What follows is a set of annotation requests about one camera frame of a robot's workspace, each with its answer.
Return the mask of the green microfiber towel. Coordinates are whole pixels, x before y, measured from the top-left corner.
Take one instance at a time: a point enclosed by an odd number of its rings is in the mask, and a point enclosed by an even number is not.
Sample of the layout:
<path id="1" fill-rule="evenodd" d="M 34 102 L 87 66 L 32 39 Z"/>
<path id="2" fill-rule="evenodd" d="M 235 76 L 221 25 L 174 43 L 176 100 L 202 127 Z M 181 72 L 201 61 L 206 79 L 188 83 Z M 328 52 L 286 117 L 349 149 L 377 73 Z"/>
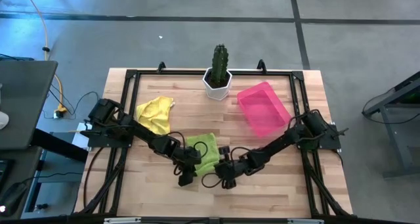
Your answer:
<path id="1" fill-rule="evenodd" d="M 220 154 L 217 140 L 213 133 L 190 136 L 186 138 L 186 145 L 201 152 L 201 164 L 195 165 L 197 177 L 204 176 L 215 170 Z"/>

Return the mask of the yellow microfiber towel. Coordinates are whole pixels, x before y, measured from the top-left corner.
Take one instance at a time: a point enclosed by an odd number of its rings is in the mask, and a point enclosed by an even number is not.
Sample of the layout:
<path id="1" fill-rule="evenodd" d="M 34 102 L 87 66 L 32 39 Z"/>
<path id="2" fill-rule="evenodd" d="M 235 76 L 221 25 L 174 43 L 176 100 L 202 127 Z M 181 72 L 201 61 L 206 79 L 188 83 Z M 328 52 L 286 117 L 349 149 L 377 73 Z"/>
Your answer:
<path id="1" fill-rule="evenodd" d="M 169 113 L 175 105 L 171 97 L 157 97 L 136 107 L 137 122 L 157 135 L 171 131 Z"/>

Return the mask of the pink plastic basket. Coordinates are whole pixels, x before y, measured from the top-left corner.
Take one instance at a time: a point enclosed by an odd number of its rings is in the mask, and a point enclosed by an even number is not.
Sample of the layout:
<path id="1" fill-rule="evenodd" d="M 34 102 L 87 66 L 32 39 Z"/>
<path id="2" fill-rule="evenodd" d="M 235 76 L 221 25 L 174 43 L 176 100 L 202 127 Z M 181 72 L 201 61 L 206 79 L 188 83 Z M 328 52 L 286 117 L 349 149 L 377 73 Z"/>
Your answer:
<path id="1" fill-rule="evenodd" d="M 258 137 L 265 137 L 286 126 L 291 115 L 264 81 L 237 94 L 237 101 L 245 119 Z"/>

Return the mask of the white plant pot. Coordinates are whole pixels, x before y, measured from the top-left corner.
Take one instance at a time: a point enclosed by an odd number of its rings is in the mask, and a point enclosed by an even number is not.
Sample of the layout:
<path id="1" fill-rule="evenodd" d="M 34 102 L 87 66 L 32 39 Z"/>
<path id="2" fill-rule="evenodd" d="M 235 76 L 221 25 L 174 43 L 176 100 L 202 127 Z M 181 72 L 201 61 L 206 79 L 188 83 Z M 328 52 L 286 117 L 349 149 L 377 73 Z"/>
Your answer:
<path id="1" fill-rule="evenodd" d="M 224 98 L 226 98 L 230 92 L 231 84 L 232 84 L 232 74 L 227 71 L 227 83 L 223 87 L 212 87 L 209 83 L 210 75 L 211 75 L 212 68 L 207 68 L 204 76 L 202 78 L 202 81 L 205 86 L 205 90 L 207 93 L 207 96 L 210 99 L 216 100 L 216 101 L 222 101 Z"/>

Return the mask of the green cactus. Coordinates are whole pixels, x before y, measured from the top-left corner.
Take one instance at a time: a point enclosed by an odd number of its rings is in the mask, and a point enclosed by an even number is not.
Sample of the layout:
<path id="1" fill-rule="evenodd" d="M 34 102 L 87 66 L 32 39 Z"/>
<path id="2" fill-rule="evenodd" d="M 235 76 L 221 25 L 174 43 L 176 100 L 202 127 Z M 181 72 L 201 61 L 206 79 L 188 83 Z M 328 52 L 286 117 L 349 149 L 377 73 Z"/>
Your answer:
<path id="1" fill-rule="evenodd" d="M 224 44 L 215 47 L 212 59 L 211 83 L 213 87 L 219 88 L 226 85 L 226 74 L 228 66 L 228 51 Z"/>

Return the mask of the white flat box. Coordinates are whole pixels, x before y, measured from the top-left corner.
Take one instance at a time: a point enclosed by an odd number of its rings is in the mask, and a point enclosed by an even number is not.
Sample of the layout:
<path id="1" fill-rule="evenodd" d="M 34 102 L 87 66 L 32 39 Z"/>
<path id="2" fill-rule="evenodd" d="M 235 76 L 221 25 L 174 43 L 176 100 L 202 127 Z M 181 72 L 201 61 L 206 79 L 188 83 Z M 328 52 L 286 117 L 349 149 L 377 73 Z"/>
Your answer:
<path id="1" fill-rule="evenodd" d="M 72 144 L 87 151 L 91 151 L 91 148 L 88 146 L 89 138 L 80 134 L 81 131 L 91 128 L 92 125 L 89 123 L 79 123 L 77 129 L 72 131 L 72 133 L 74 133 Z"/>

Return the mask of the dark grey desk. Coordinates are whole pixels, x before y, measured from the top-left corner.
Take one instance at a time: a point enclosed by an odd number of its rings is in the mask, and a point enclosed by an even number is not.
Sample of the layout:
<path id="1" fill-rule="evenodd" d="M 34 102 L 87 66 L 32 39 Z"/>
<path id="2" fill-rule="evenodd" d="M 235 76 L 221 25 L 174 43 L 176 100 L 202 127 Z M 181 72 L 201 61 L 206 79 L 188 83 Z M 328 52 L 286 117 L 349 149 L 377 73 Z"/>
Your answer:
<path id="1" fill-rule="evenodd" d="M 0 62 L 0 112 L 9 117 L 0 129 L 0 150 L 28 148 L 58 63 Z"/>

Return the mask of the black computer mouse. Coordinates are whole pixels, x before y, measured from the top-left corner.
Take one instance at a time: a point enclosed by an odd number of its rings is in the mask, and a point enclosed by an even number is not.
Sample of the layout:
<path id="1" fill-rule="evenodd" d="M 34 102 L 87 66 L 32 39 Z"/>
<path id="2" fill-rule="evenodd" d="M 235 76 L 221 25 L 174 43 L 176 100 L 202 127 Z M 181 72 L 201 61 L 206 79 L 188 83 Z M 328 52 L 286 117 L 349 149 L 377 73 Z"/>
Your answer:
<path id="1" fill-rule="evenodd" d="M 23 182 L 11 185 L 0 197 L 0 216 L 12 216 L 17 211 L 27 189 L 27 184 Z"/>

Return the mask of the grey metal desk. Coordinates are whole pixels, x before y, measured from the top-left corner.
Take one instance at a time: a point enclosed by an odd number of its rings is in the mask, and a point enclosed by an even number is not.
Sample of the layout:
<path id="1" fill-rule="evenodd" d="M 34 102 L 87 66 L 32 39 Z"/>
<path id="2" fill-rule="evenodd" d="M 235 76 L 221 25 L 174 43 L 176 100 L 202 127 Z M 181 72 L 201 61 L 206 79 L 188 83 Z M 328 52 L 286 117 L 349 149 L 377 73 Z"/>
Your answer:
<path id="1" fill-rule="evenodd" d="M 386 127 L 399 167 L 383 173 L 385 179 L 420 174 L 420 71 L 387 92 L 366 102 L 365 119 Z"/>

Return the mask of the black aluminium rig frame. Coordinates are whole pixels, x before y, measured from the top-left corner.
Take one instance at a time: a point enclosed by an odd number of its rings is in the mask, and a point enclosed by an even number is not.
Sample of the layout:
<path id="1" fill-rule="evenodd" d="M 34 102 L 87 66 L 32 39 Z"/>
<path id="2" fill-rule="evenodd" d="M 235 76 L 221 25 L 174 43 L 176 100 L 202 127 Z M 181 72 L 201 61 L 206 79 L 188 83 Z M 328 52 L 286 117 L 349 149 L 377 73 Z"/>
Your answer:
<path id="1" fill-rule="evenodd" d="M 294 115 L 317 108 L 326 120 L 330 112 L 321 73 L 317 70 L 234 70 L 230 94 L 222 101 L 210 99 L 199 69 L 112 68 L 104 96 L 115 101 L 127 94 L 127 105 L 139 105 L 159 96 L 175 101 L 169 115 L 178 138 L 213 133 L 220 146 L 243 148 L 264 146 L 280 136 L 277 131 L 258 137 L 247 124 L 237 94 L 268 82 L 287 111 Z M 135 139 L 128 150 L 119 216 L 140 217 L 309 217 L 310 207 L 301 152 L 290 146 L 275 155 L 266 167 L 238 178 L 235 188 L 224 190 L 212 175 L 178 185 L 172 163 L 154 154 L 147 144 Z"/>

